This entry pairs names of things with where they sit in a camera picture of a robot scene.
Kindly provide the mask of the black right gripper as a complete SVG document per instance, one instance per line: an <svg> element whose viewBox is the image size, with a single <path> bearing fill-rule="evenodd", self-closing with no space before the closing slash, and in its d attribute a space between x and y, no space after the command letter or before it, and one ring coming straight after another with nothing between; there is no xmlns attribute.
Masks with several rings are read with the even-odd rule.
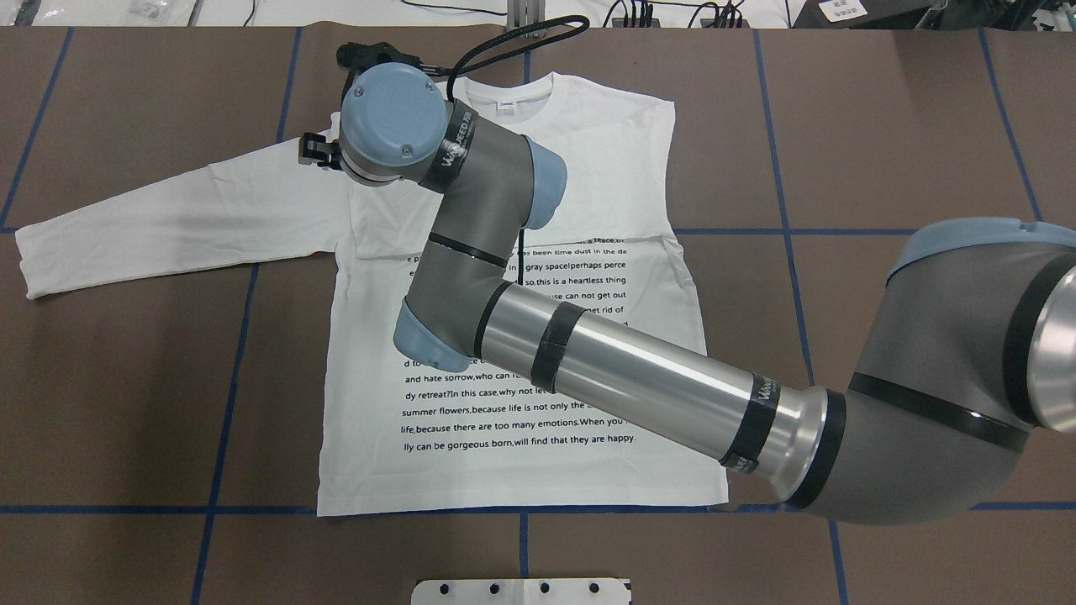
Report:
<svg viewBox="0 0 1076 605"><path fill-rule="evenodd" d="M342 171L339 140L328 140L326 135L303 133L299 141L299 161L324 170Z"/></svg>

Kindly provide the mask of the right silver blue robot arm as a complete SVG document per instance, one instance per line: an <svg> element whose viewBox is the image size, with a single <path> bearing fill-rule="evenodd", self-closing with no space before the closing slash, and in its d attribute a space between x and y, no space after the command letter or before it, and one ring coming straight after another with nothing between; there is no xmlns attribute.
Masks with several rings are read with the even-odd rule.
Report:
<svg viewBox="0 0 1076 605"><path fill-rule="evenodd" d="M452 100L414 66L349 85L299 159L335 247L318 513L700 506L727 472L859 524L960 513L1035 426L1073 430L1073 231L915 231L845 393L704 352L664 208L675 108L550 74Z"/></svg>

